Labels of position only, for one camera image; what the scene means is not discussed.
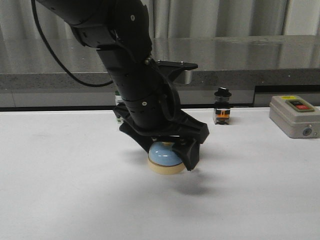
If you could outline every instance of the black cable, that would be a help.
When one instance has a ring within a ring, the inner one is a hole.
[[[55,54],[55,52],[53,51],[53,49],[51,48],[47,38],[44,35],[44,32],[41,29],[40,23],[39,23],[39,18],[38,18],[38,14],[37,14],[37,7],[36,7],[36,0],[31,0],[31,7],[32,7],[32,14],[33,14],[33,19],[34,19],[34,23],[36,26],[36,29],[38,30],[40,37],[42,39],[42,41],[44,42],[46,48],[48,49],[48,51],[50,52],[50,54],[52,55],[52,57],[54,58],[54,60],[59,64],[59,66],[71,77],[73,78],[77,83],[82,84],[84,86],[87,87],[94,87],[94,88],[100,88],[100,87],[104,87],[104,86],[108,86],[110,84],[113,83],[113,81],[108,81],[106,83],[102,83],[102,84],[91,84],[91,83],[86,83],[84,81],[81,81],[80,79],[78,79],[75,75],[73,75],[67,68],[66,66],[59,60],[59,58],[57,57],[57,55]]]

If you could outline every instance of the white table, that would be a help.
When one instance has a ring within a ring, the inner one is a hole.
[[[187,110],[210,135],[196,169],[149,170],[111,111],[0,113],[0,240],[319,240],[320,139],[269,108]]]

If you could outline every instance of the yellow label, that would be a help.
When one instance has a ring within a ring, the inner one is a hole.
[[[297,99],[295,96],[282,96],[282,99],[288,100],[288,99]]]

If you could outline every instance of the white curtain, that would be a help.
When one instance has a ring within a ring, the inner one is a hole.
[[[320,0],[142,0],[152,38],[319,35]],[[48,39],[70,39],[67,24],[37,4]],[[0,0],[0,39],[39,39],[29,0]]]

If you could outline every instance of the wooden base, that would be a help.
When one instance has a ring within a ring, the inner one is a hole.
[[[148,165],[152,171],[154,171],[157,174],[163,175],[178,174],[186,168],[183,162],[174,166],[163,166],[151,161],[150,158],[148,158]]]

